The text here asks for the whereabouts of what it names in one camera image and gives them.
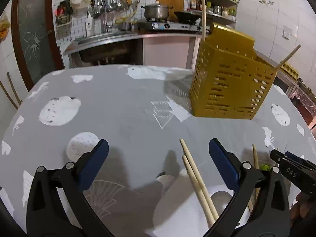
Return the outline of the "right human hand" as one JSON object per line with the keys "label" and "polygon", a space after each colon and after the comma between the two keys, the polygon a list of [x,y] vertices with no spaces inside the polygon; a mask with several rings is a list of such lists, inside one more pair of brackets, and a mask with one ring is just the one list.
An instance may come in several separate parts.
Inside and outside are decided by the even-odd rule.
{"label": "right human hand", "polygon": [[300,192],[290,209],[291,236],[315,234],[315,196]]}

